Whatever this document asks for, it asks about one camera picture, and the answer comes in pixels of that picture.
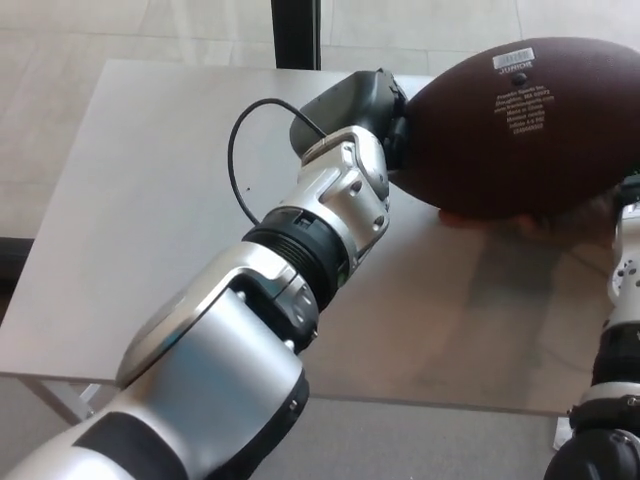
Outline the person's bare hand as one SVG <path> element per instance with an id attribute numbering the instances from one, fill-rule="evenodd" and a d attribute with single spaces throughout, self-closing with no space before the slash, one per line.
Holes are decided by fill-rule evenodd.
<path id="1" fill-rule="evenodd" d="M 610 246 L 615 236 L 617 193 L 618 188 L 611 189 L 571 211 L 552 216 L 516 215 L 502 220 L 481 220 L 440 210 L 438 218 L 451 228 L 504 232 L 563 245 Z"/>

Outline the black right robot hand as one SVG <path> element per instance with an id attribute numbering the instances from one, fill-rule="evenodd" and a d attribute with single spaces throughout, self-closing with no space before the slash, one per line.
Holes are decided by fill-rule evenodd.
<path id="1" fill-rule="evenodd" d="M 638 170 L 634 170 L 619 184 L 617 198 L 621 207 L 639 202 L 640 174 Z"/>

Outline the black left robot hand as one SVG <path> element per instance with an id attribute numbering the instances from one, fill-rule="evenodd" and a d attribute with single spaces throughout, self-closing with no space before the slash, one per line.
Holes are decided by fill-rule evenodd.
<path id="1" fill-rule="evenodd" d="M 409 166 L 409 98 L 385 69 L 356 71 L 301 108 L 325 134 L 359 126 L 383 147 L 386 167 L 397 172 Z"/>

